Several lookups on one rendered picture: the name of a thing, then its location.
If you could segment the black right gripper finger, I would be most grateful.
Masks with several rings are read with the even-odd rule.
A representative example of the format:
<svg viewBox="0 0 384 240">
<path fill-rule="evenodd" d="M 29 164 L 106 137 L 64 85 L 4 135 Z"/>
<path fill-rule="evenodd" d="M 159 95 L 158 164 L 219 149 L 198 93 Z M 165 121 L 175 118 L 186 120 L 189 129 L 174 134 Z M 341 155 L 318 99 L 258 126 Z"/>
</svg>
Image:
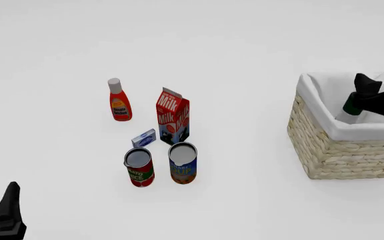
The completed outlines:
<svg viewBox="0 0 384 240">
<path fill-rule="evenodd" d="M 355 90 L 358 93 L 378 93 L 383 82 L 370 79 L 363 73 L 356 73 L 354 79 Z"/>
</svg>

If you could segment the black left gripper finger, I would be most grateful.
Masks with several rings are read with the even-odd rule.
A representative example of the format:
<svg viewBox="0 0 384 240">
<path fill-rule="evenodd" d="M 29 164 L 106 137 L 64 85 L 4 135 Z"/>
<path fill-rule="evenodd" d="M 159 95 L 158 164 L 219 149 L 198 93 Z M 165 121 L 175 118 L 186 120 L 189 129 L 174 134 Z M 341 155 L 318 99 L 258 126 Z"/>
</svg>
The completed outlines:
<svg viewBox="0 0 384 240">
<path fill-rule="evenodd" d="M 19 194 L 18 183 L 10 182 L 0 201 L 0 225 L 14 225 L 21 221 Z"/>
</svg>

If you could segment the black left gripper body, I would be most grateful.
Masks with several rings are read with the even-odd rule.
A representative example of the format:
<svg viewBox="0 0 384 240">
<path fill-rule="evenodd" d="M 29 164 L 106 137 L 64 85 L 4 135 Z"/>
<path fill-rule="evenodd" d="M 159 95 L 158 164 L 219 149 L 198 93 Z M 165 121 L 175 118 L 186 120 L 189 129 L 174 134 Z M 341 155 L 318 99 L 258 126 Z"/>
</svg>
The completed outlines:
<svg viewBox="0 0 384 240">
<path fill-rule="evenodd" d="M 23 240 L 26 229 L 27 226 L 20 221 L 12 229 L 0 230 L 0 240 Z"/>
</svg>

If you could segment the white dressing bottle green cap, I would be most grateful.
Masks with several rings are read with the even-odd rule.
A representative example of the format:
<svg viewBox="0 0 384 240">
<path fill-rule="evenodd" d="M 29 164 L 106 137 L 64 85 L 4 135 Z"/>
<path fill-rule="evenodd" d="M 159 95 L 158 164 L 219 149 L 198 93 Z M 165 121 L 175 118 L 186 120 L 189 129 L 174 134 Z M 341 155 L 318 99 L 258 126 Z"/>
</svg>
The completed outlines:
<svg viewBox="0 0 384 240">
<path fill-rule="evenodd" d="M 336 120 L 347 124 L 355 124 L 357 122 L 363 110 L 353 105 L 354 99 L 354 94 L 350 94 L 340 112 L 336 115 Z"/>
</svg>

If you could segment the white cloth basket liner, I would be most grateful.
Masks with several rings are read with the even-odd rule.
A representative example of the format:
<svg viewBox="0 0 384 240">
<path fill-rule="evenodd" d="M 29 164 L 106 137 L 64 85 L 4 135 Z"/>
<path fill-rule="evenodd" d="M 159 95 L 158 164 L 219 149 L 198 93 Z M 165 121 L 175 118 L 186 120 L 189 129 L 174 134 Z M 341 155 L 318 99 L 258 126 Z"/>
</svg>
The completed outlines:
<svg viewBox="0 0 384 240">
<path fill-rule="evenodd" d="M 347 124 L 335 117 L 349 94 L 355 90 L 355 72 L 304 73 L 297 93 L 313 114 L 317 125 L 335 141 L 384 141 L 384 116 L 363 111 L 356 123 Z"/>
</svg>

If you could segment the woven wicker basket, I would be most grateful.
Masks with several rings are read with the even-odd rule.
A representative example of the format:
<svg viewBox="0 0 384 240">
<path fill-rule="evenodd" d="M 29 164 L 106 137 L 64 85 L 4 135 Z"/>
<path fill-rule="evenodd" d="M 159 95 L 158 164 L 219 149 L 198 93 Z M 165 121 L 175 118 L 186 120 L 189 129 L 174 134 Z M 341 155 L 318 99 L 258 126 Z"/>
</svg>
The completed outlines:
<svg viewBox="0 0 384 240">
<path fill-rule="evenodd" d="M 310 179 L 384 178 L 384 141 L 335 141 L 317 125 L 297 93 L 288 136 Z"/>
</svg>

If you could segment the red tomato sauce can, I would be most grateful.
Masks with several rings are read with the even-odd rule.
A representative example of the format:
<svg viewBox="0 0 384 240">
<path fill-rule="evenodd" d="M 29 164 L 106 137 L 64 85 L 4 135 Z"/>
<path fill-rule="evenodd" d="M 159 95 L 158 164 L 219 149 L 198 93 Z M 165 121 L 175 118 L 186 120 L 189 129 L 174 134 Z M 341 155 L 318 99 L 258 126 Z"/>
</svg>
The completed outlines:
<svg viewBox="0 0 384 240">
<path fill-rule="evenodd" d="M 152 156 L 144 147 L 130 149 L 124 157 L 124 166 L 132 184 L 136 187 L 147 187 L 155 179 Z"/>
</svg>

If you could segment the red ketchup bottle white cap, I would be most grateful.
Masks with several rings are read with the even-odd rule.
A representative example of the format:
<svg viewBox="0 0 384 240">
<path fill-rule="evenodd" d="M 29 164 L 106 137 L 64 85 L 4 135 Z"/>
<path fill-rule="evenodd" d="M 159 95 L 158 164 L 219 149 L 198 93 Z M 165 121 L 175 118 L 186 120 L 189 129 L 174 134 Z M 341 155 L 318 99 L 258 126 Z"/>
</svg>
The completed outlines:
<svg viewBox="0 0 384 240">
<path fill-rule="evenodd" d="M 122 89 L 118 78 L 108 80 L 110 90 L 109 103 L 113 118 L 116 121 L 129 121 L 133 114 L 128 97 Z"/>
</svg>

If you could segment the small blue white box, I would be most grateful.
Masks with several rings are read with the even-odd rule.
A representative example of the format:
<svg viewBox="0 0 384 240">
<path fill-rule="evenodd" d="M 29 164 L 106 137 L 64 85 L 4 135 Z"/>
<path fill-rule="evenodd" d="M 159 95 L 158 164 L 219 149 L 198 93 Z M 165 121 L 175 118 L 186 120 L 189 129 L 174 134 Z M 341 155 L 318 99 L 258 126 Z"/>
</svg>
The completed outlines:
<svg viewBox="0 0 384 240">
<path fill-rule="evenodd" d="M 156 140 L 156 132 L 150 129 L 131 140 L 133 147 L 144 147 Z"/>
</svg>

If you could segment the blue soup can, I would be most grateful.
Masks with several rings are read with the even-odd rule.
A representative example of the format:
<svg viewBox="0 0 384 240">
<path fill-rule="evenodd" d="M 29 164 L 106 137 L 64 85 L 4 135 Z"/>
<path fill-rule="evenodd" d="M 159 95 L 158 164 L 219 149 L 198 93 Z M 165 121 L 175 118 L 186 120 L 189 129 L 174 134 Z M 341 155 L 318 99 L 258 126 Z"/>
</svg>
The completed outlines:
<svg viewBox="0 0 384 240">
<path fill-rule="evenodd" d="M 197 175 L 197 149 L 188 142 L 172 145 L 168 151 L 170 174 L 178 184 L 191 183 Z"/>
</svg>

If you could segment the red milk carton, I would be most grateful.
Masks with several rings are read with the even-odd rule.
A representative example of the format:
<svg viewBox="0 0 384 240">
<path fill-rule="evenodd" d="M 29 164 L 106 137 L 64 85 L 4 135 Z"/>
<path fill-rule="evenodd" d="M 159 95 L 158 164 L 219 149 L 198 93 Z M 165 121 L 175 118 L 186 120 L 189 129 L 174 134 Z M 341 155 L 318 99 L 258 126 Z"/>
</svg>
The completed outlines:
<svg viewBox="0 0 384 240">
<path fill-rule="evenodd" d="M 163 88 L 157 102 L 160 140 L 174 145 L 189 137 L 190 102 L 179 93 Z"/>
</svg>

